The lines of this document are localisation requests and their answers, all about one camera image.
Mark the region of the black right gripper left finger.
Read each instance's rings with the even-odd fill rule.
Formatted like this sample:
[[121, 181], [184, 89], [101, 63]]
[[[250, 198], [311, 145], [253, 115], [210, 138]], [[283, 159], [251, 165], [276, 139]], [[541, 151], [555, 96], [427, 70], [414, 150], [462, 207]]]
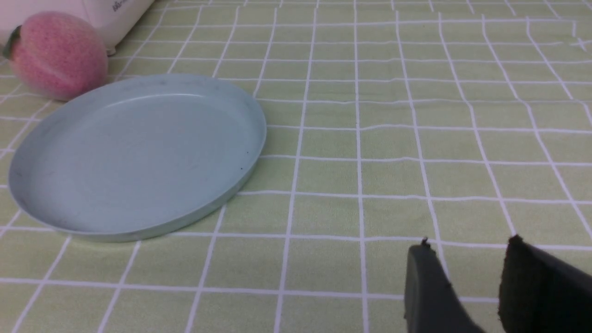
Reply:
[[408, 333], [482, 333], [471, 320], [427, 238], [407, 253], [404, 318]]

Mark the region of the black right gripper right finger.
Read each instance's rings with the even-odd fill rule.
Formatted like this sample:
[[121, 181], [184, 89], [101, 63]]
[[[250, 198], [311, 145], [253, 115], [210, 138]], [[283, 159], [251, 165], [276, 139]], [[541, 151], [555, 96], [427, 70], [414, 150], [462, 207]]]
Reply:
[[589, 333], [592, 277], [520, 236], [509, 239], [498, 315], [506, 333]]

